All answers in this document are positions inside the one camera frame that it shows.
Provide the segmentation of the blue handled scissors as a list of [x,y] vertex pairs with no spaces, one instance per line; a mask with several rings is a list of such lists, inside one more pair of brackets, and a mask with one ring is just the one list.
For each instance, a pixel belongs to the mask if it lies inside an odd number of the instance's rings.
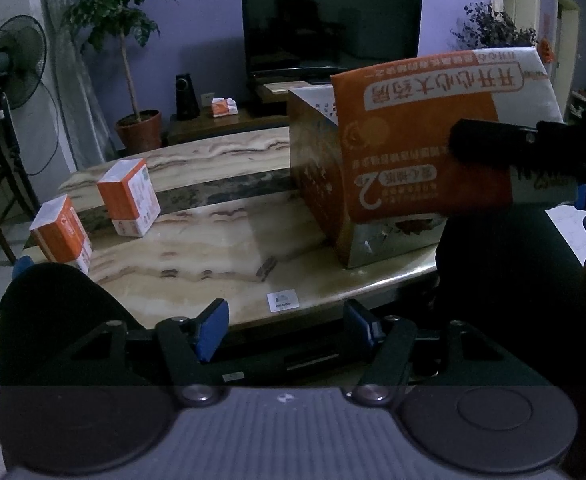
[[12,280],[16,280],[20,274],[23,274],[26,270],[30,269],[34,264],[34,260],[32,260],[29,256],[18,258],[13,266]]

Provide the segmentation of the small tissue pack on stand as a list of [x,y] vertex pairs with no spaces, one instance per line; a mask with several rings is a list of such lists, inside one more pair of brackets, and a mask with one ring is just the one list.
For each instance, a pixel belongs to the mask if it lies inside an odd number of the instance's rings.
[[238,106],[232,98],[213,98],[212,105],[212,117],[228,117],[238,114]]

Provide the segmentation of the white apple cardboard box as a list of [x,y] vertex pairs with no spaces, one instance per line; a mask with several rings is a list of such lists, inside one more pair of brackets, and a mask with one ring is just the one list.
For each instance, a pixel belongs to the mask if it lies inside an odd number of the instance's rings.
[[381,173],[346,154],[333,88],[311,86],[288,94],[291,174],[300,195],[346,269],[436,245],[446,219],[381,211],[392,196],[378,192]]

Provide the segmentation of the dark potted plant right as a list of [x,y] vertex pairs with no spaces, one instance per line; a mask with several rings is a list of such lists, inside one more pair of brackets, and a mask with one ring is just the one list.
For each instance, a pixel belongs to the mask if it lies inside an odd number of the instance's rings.
[[464,6],[464,19],[458,21],[451,32],[459,50],[535,47],[538,44],[535,29],[518,28],[506,12],[496,11],[486,2]]

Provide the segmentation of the black standing fan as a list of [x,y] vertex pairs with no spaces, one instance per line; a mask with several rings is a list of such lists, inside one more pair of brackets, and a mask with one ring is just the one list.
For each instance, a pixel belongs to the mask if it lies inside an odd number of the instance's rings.
[[12,118],[14,110],[24,106],[43,86],[48,44],[40,22],[30,15],[18,14],[0,26],[0,125],[1,137],[12,164],[8,178],[16,202],[34,218],[40,202],[29,179],[48,169],[54,157],[49,156],[41,168],[25,169],[20,144]]

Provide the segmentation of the wooden TV stand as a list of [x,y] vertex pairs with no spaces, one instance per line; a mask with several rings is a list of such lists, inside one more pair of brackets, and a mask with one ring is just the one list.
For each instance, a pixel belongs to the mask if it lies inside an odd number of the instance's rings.
[[290,91],[310,86],[312,82],[306,80],[250,84],[247,101],[244,105],[238,105],[236,114],[215,117],[210,107],[204,107],[201,115],[192,119],[182,120],[177,114],[173,114],[168,130],[163,134],[163,146],[246,131],[287,127]]

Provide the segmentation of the black television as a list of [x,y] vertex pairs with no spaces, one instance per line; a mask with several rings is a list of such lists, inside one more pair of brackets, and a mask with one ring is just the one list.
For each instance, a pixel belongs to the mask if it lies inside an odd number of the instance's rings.
[[242,0],[246,72],[323,80],[418,54],[423,0]]

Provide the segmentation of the white table sticker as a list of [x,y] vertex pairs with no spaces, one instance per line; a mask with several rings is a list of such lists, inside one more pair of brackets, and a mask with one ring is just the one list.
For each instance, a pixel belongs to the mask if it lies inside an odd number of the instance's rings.
[[294,289],[268,292],[267,301],[271,313],[280,313],[299,308],[299,300]]

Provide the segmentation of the potted ficus tree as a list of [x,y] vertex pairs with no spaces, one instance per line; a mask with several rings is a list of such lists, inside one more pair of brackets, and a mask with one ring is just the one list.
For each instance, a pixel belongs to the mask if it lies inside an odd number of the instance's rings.
[[127,46],[127,41],[132,39],[144,48],[151,36],[160,33],[156,21],[142,9],[148,1],[151,0],[69,0],[63,11],[63,23],[74,38],[81,39],[82,50],[101,52],[113,41],[118,45],[131,113],[118,119],[115,130],[129,154],[162,146],[162,113],[140,107]]

